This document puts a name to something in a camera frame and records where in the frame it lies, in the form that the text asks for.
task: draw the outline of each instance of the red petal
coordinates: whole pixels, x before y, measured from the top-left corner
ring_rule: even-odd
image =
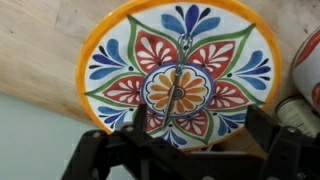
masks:
[[[207,108],[211,110],[230,109],[246,105],[248,102],[247,97],[237,86],[225,81],[217,81],[215,95]]]
[[[312,37],[308,40],[303,50],[301,51],[297,61],[295,62],[294,68],[301,64],[303,61],[305,61],[319,43],[320,29],[318,30],[318,32],[314,33],[314,35],[312,35]]]
[[[208,130],[208,117],[204,111],[200,111],[191,118],[175,121],[183,130],[195,136],[204,136]]]
[[[147,122],[148,122],[147,132],[150,132],[150,131],[162,126],[162,120],[163,120],[163,117],[160,117],[156,114],[153,114],[151,111],[148,111],[148,113],[147,113]]]
[[[315,85],[312,90],[312,101],[314,108],[320,112],[320,83]]]
[[[217,79],[230,64],[234,50],[235,41],[206,44],[192,53],[188,62],[205,67],[211,77]]]
[[[170,41],[143,30],[137,36],[135,55],[145,73],[150,73],[159,65],[174,62],[177,58],[176,48]]]
[[[113,101],[138,105],[141,104],[140,89],[142,83],[142,76],[124,77],[114,82],[102,93]]]

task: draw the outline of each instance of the painted plate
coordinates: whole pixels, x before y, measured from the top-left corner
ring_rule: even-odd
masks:
[[[187,65],[160,130],[180,35],[193,38]],[[249,104],[262,108],[279,80],[275,39],[234,0],[130,1],[106,16],[80,53],[77,88],[85,110],[108,133],[148,105],[147,132],[183,150],[239,132]]]

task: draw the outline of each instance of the blue petal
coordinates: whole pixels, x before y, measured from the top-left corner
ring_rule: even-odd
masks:
[[[251,78],[251,77],[241,77],[242,79],[246,80],[250,83],[254,88],[258,90],[265,90],[267,86],[259,79]]]
[[[225,122],[223,120],[221,120],[221,118],[220,118],[220,127],[218,130],[219,136],[225,135],[227,133],[227,130],[228,130],[228,128],[227,128]]]
[[[220,18],[218,17],[206,19],[196,27],[196,29],[192,33],[192,36],[196,36],[202,32],[212,30],[216,28],[219,25],[219,23],[220,23]]]
[[[181,137],[179,137],[178,135],[176,135],[173,131],[172,131],[172,137],[175,140],[175,142],[177,142],[180,145],[185,145],[187,144],[187,141],[182,139]]]
[[[254,69],[254,70],[252,70],[252,71],[245,72],[245,73],[241,73],[241,74],[244,74],[244,75],[265,74],[265,73],[269,72],[270,70],[271,70],[270,67],[268,67],[268,66],[262,66],[262,67],[259,67],[258,69]]]
[[[103,69],[99,69],[99,70],[95,71],[94,73],[92,73],[90,75],[90,79],[98,80],[98,79],[104,78],[108,74],[110,74],[113,71],[118,70],[118,69],[119,68],[103,68]]]
[[[197,23],[199,18],[199,8],[196,5],[192,5],[186,15],[186,27],[187,33],[190,34],[194,25]]]
[[[114,124],[115,124],[115,123],[112,123],[112,124],[110,125],[110,128],[111,128],[111,129],[114,128]]]
[[[269,61],[269,58],[265,59],[258,67],[261,67],[261,66],[267,64],[268,61]]]
[[[100,106],[98,107],[98,111],[102,114],[117,114],[119,112],[122,112],[123,110],[115,110],[106,106]]]
[[[161,24],[163,27],[170,29],[178,34],[184,34],[184,28],[181,22],[174,16],[164,14],[161,16]]]
[[[225,122],[226,122],[226,123],[228,124],[228,126],[231,127],[232,129],[237,129],[237,128],[239,127],[238,124],[236,124],[236,123],[234,123],[234,122],[232,122],[232,121],[226,120]]]
[[[120,64],[111,61],[109,58],[101,54],[93,55],[92,58],[101,64],[121,66]]]
[[[106,119],[104,120],[104,122],[107,123],[107,124],[110,124],[110,123],[114,122],[115,120],[117,120],[120,115],[121,115],[121,114],[117,114],[117,115],[115,115],[115,116],[110,116],[110,117],[106,118]]]
[[[166,133],[162,134],[160,137],[166,141],[168,141],[170,144],[171,144],[171,141],[170,141],[170,134],[169,136],[166,138],[167,134],[169,133],[169,131],[167,131]]]
[[[107,44],[109,55],[119,63],[126,64],[119,55],[119,42],[115,39],[110,39]]]
[[[117,120],[117,122],[116,122],[115,128],[118,128],[119,126],[121,126],[121,125],[123,124],[125,114],[126,114],[126,113],[122,113],[121,117],[120,117],[120,118]]]
[[[244,121],[244,119],[246,118],[246,114],[241,113],[241,114],[235,114],[235,115],[223,116],[223,117],[225,119],[232,120],[232,121]]]
[[[246,71],[256,67],[262,60],[263,53],[261,51],[255,51],[252,53],[250,61],[243,68],[239,69],[236,72]]]

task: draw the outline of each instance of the blue leaf motif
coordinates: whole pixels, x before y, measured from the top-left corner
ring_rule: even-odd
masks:
[[[177,32],[178,34],[184,34],[185,32],[181,22],[174,16],[168,14],[162,15],[161,24],[163,25],[163,27]]]
[[[175,147],[179,145],[187,144],[187,141],[175,134],[171,129],[167,130],[163,135],[160,136],[162,139],[166,140],[169,144],[172,144]]]
[[[121,66],[120,64],[111,61],[109,58],[101,54],[95,54],[92,56],[92,58],[101,64]]]
[[[116,71],[118,69],[120,69],[120,68],[102,68],[102,69],[99,69],[99,70],[93,72],[89,78],[92,80],[99,80],[99,79],[102,79],[103,77],[107,76],[108,74],[110,74],[113,71]]]
[[[246,80],[247,82],[249,82],[254,88],[258,89],[258,90],[265,90],[267,89],[267,86],[265,85],[265,83],[263,83],[261,80],[256,79],[256,78],[252,78],[252,77],[241,77],[242,79]]]
[[[227,133],[227,131],[228,131],[228,127],[227,127],[226,123],[223,120],[221,120],[221,118],[220,118],[220,127],[218,130],[219,136],[223,136],[224,134]]]
[[[235,115],[231,115],[231,116],[223,116],[226,119],[230,119],[232,121],[244,121],[244,119],[246,118],[246,114],[245,113],[241,113],[241,114],[235,114]]]
[[[119,127],[119,126],[121,126],[121,125],[123,124],[125,114],[126,114],[126,113],[123,113],[123,114],[121,115],[121,117],[117,120],[117,122],[116,122],[116,127],[115,127],[115,128],[117,128],[117,127]]]
[[[262,66],[262,67],[259,67],[257,69],[254,69],[252,71],[241,73],[241,75],[257,75],[257,74],[264,74],[264,73],[267,73],[267,72],[270,72],[270,71],[271,71],[270,67]]]
[[[114,115],[114,116],[110,116],[110,117],[106,118],[106,119],[104,120],[104,122],[107,123],[107,124],[113,123],[115,120],[117,120],[117,119],[119,118],[120,115],[121,115],[121,114],[117,114],[117,115]]]
[[[172,137],[178,144],[181,144],[181,145],[186,145],[187,144],[186,140],[184,140],[181,137],[177,136],[173,131],[172,131]]]
[[[123,110],[115,110],[106,106],[98,107],[98,111],[101,112],[102,114],[117,114],[117,113],[123,112]]]
[[[258,67],[261,67],[261,66],[267,64],[268,61],[269,61],[269,58],[265,59]]]
[[[219,23],[220,23],[220,18],[218,17],[206,19],[196,27],[196,29],[192,33],[192,36],[196,36],[202,32],[212,30],[216,28],[219,25]]]
[[[210,8],[206,8],[205,10],[202,11],[202,13],[200,14],[199,20],[203,19],[204,17],[208,16],[211,12]]]
[[[249,69],[256,67],[261,62],[262,56],[263,56],[263,53],[261,51],[253,52],[248,64],[246,64],[243,68],[239,69],[236,72],[247,71]]]
[[[192,5],[186,14],[186,27],[187,27],[188,34],[190,34],[193,27],[197,23],[198,18],[199,18],[199,8],[196,5]]]
[[[236,129],[236,128],[239,127],[238,124],[236,124],[236,123],[234,123],[234,122],[232,122],[232,121],[226,120],[225,122],[226,122],[226,123],[228,124],[228,126],[231,127],[232,129]]]
[[[101,67],[100,65],[90,65],[89,66],[89,69],[96,69],[96,68],[99,68]]]
[[[182,19],[184,19],[184,13],[183,13],[181,6],[176,6],[176,11],[180,14]]]
[[[226,133],[231,133],[231,129],[239,128],[239,124],[243,124],[246,118],[245,113],[235,114],[231,116],[218,115],[220,120],[220,127],[218,135],[223,136]]]
[[[115,39],[110,39],[107,43],[107,51],[109,55],[119,63],[126,64],[119,55],[119,42]]]

